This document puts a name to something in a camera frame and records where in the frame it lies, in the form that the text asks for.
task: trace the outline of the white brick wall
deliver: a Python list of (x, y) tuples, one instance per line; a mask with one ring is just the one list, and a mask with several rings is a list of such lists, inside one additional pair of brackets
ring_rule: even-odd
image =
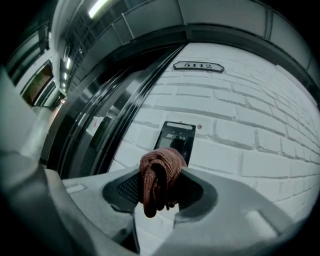
[[(173, 69), (174, 63), (191, 60), (219, 63), (225, 72)], [(274, 64), (238, 48), (190, 43), (150, 92), (111, 171), (138, 164), (153, 149), (165, 121), (202, 125), (191, 168), (253, 187), (294, 221), (309, 214), (320, 188), (320, 115)], [(156, 227), (172, 219), (163, 215), (154, 225), (137, 226), (165, 239)], [(140, 242), (146, 254), (154, 250)]]

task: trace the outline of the floor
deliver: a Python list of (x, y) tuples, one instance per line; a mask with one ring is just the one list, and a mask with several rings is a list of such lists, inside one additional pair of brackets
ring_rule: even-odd
[(48, 131), (59, 110), (59, 108), (48, 107), (35, 107), (33, 109), (37, 117), (21, 149), (20, 153), (23, 156), (39, 161)]

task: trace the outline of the gray plastic surface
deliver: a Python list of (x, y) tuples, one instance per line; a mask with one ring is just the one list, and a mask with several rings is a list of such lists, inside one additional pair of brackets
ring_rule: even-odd
[[(64, 180), (63, 183), (67, 188), (83, 186), (83, 190), (70, 194), (76, 205), (105, 234), (116, 234), (117, 228), (127, 226), (131, 215), (116, 213), (102, 197), (102, 189), (107, 183), (134, 170), (136, 167)], [(186, 218), (183, 212), (187, 209), (197, 211), (197, 202), (178, 212), (173, 232), (156, 255), (228, 254), (246, 249), (255, 252), (255, 245), (261, 246), (262, 240), (246, 218), (246, 214), (251, 211), (258, 211), (278, 233), (279, 239), (293, 225), (286, 213), (241, 182), (190, 168), (184, 168), (182, 173), (190, 179), (195, 176), (213, 186), (217, 191), (216, 203), (209, 213), (196, 221)]]
[(131, 170), (62, 181), (82, 213), (103, 233), (115, 241), (121, 240), (119, 236), (121, 234), (125, 235), (131, 230), (133, 218), (129, 213), (113, 210), (102, 197), (102, 189), (107, 183), (129, 172)]
[(29, 229), (48, 251), (57, 255), (136, 255), (82, 213), (56, 171), (44, 170), (18, 153), (0, 153), (0, 169), (1, 195), (23, 224), (21, 227)]

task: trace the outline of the fabric rag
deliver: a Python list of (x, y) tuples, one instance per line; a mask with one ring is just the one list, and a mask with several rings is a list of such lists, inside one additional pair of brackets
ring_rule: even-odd
[(182, 167), (187, 164), (174, 148), (164, 147), (145, 154), (140, 160), (140, 174), (143, 185), (144, 214), (148, 218), (156, 215), (165, 206), (174, 207), (177, 203), (176, 181)]

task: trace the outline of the towel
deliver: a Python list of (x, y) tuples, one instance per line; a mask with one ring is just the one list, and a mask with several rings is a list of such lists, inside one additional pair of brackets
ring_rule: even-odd
[(178, 202), (176, 181), (182, 167), (187, 164), (174, 148), (164, 147), (145, 154), (140, 161), (140, 174), (143, 184), (144, 214), (148, 218), (156, 215), (165, 206), (174, 207)]

